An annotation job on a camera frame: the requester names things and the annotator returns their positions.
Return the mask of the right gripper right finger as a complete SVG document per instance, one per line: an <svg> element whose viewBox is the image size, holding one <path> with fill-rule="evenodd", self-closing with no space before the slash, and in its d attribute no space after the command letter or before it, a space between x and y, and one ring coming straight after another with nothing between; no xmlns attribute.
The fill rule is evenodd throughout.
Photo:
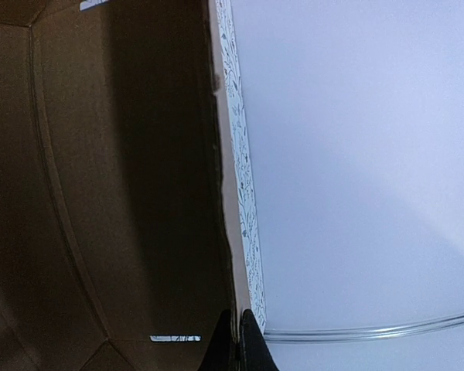
<svg viewBox="0 0 464 371"><path fill-rule="evenodd" d="M250 309L244 310L241 315L239 370L278 371L254 313Z"/></svg>

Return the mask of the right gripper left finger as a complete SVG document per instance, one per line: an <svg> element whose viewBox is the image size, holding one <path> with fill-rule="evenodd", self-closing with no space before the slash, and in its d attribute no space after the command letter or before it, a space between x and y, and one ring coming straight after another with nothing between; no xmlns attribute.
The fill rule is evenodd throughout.
<svg viewBox="0 0 464 371"><path fill-rule="evenodd" d="M235 359L236 344L232 336L231 311L221 312L213 330L199 371L233 371L237 369Z"/></svg>

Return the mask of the brown cardboard box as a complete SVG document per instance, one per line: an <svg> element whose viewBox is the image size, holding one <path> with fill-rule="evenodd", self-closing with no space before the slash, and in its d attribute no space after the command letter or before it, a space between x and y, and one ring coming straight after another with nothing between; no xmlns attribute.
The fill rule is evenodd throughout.
<svg viewBox="0 0 464 371"><path fill-rule="evenodd" d="M0 1L0 370L239 369L237 200L215 2Z"/></svg>

